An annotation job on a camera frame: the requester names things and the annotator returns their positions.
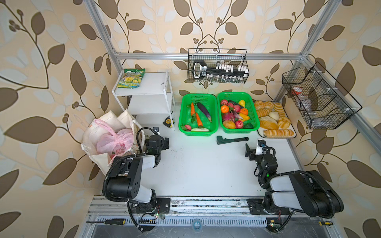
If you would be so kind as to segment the pink plastic grocery bag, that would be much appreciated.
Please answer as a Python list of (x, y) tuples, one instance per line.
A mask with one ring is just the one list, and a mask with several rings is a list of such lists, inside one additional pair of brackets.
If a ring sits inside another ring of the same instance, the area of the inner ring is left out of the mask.
[(95, 124), (106, 130), (107, 133), (100, 136), (96, 150), (99, 154), (107, 153), (111, 159), (115, 156), (123, 156), (129, 152), (134, 144), (134, 132), (131, 129), (122, 129), (115, 132), (106, 122), (95, 119)]

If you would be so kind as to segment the cream canvas tote bag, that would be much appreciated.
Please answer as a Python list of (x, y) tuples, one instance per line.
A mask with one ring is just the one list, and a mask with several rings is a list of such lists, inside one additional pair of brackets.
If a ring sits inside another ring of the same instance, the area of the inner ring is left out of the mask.
[(142, 149), (145, 148), (145, 133), (138, 132), (141, 128), (128, 110), (119, 116), (110, 111), (89, 125), (81, 148), (106, 174), (115, 157), (137, 154), (139, 143)]

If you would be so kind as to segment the green basket with vegetables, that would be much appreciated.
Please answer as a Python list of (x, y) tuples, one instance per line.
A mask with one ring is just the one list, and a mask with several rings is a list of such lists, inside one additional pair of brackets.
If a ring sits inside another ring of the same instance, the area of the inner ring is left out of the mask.
[[(197, 107), (197, 102), (202, 103), (212, 117), (209, 122), (204, 113)], [(194, 103), (195, 117), (191, 116), (191, 103)], [(193, 128), (207, 128), (209, 132), (191, 131)], [(179, 117), (179, 130), (187, 136), (211, 136), (218, 130), (217, 98), (212, 94), (187, 94), (182, 98)]]

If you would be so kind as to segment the yellow-green snack packet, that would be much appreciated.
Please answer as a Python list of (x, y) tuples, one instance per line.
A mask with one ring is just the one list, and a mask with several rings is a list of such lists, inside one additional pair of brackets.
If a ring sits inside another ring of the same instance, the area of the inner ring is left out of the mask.
[(145, 75), (145, 69), (124, 69), (117, 84), (118, 88), (139, 88)]

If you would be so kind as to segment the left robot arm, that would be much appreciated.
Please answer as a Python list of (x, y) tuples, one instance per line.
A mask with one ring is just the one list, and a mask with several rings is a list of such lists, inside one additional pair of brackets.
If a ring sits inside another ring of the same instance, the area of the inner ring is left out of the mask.
[(155, 208), (156, 192), (141, 185), (141, 177), (143, 170), (159, 165), (162, 151), (170, 147), (169, 138), (163, 138), (158, 127), (143, 127), (138, 130), (137, 136), (140, 136), (143, 130), (153, 132), (153, 135), (145, 140), (146, 149), (143, 150), (142, 145), (138, 143), (138, 154), (116, 157), (105, 176), (102, 193), (113, 202)]

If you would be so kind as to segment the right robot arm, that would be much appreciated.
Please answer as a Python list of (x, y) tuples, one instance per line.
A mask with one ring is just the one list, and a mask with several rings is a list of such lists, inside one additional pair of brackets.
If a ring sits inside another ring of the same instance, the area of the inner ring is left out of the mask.
[(344, 210), (344, 203), (318, 171), (291, 171), (278, 173), (276, 150), (259, 140), (255, 149), (245, 146), (245, 156), (254, 161), (254, 175), (265, 195), (262, 199), (247, 200), (251, 214), (269, 214), (292, 211), (310, 217), (330, 219)]

